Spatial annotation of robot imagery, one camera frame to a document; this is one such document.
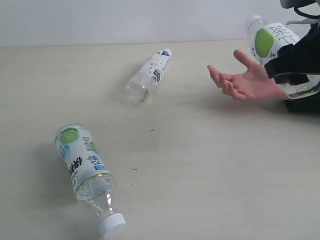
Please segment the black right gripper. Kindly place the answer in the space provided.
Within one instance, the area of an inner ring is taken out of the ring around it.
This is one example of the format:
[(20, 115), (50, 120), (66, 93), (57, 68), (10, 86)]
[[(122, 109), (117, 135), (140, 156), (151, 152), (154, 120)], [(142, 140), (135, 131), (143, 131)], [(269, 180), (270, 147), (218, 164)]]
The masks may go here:
[(320, 74), (320, 24), (312, 24), (308, 33), (295, 45), (278, 51), (278, 57), (264, 65), (267, 75), (277, 84), (298, 86)]

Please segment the black sleeved forearm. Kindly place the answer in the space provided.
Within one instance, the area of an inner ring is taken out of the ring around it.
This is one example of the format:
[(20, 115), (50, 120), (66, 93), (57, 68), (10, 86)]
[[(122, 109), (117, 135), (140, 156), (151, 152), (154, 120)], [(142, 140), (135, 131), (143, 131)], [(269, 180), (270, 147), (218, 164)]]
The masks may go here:
[(295, 100), (284, 101), (287, 110), (291, 113), (300, 114), (320, 114), (320, 93), (299, 98)]

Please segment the person's open bare hand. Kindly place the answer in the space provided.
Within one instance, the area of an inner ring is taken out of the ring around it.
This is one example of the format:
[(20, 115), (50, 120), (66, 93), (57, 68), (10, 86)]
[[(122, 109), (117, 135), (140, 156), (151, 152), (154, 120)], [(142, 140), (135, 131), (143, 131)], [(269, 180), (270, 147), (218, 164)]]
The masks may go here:
[(208, 65), (210, 77), (221, 91), (241, 102), (287, 100), (286, 94), (269, 78), (265, 68), (239, 49), (233, 52), (235, 59), (246, 67), (244, 73), (227, 74)]

